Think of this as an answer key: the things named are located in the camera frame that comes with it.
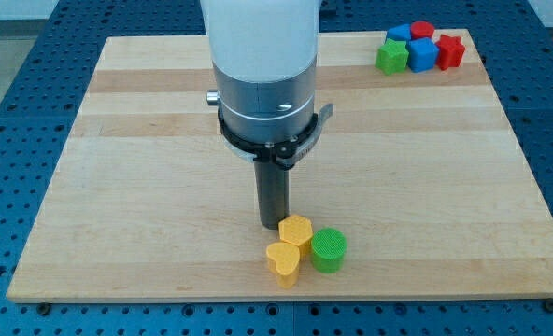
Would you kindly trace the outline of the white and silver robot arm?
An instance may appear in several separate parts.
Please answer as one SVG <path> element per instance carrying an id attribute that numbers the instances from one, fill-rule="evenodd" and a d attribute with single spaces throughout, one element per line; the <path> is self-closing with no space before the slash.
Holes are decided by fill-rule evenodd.
<path id="1" fill-rule="evenodd" d="M 201 0 L 229 131 L 283 142 L 314 112 L 320 0 Z"/>

